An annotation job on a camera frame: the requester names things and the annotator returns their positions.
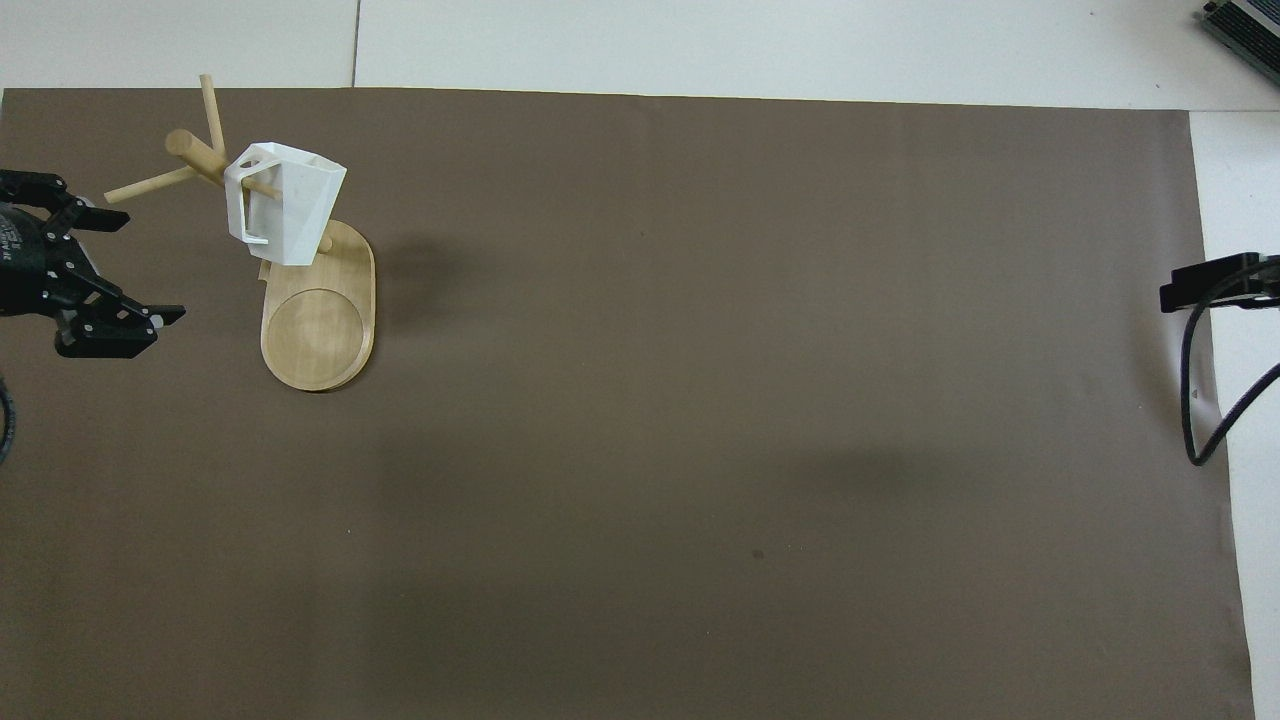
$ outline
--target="brown mat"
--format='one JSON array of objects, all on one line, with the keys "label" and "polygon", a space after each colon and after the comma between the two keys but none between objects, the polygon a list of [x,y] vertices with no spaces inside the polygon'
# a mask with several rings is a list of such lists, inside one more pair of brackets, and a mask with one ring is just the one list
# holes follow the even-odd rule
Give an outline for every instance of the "brown mat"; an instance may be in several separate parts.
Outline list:
[{"label": "brown mat", "polygon": [[[374,357],[270,375],[207,186],[81,233],[189,314],[133,361],[0,324],[0,716],[1252,716],[1156,299],[1202,258],[1184,113],[220,101],[349,168]],[[202,124],[12,90],[0,165],[97,200]]]}]

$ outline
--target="wooden mug tree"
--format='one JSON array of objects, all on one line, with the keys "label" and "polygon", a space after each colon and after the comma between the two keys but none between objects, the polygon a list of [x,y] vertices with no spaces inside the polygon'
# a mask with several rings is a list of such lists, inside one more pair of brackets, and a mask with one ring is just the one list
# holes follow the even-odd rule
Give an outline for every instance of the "wooden mug tree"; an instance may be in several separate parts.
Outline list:
[{"label": "wooden mug tree", "polygon": [[186,129],[170,132],[165,150],[186,167],[105,199],[123,202],[196,177],[225,186],[232,234],[262,259],[266,366],[291,387],[334,389],[364,369],[374,347],[372,251],[351,225],[329,219],[346,169],[276,143],[250,145],[229,163],[210,76],[200,76],[200,86],[211,145]]}]

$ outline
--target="white floor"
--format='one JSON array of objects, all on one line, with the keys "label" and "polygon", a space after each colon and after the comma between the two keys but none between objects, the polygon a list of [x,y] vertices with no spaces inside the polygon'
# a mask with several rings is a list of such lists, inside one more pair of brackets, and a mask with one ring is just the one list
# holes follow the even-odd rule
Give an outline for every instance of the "white floor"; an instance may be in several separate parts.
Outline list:
[{"label": "white floor", "polygon": [[[1280,88],[1198,0],[0,0],[0,87],[416,86],[1187,109],[1206,254],[1280,254]],[[1275,313],[1216,313],[1233,401]],[[1280,391],[1229,438],[1257,716],[1280,720]]]}]

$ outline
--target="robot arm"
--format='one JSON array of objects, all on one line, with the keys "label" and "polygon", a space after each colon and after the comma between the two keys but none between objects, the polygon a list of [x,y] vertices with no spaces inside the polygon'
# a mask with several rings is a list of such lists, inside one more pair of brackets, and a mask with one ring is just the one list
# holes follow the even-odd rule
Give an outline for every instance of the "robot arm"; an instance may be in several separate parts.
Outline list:
[{"label": "robot arm", "polygon": [[[44,209],[40,218],[17,208]],[[183,316],[180,305],[142,305],[97,274],[72,229],[115,232],[127,213],[91,206],[47,173],[0,169],[0,315],[36,313],[58,323],[65,357],[134,357],[156,331]]]}]

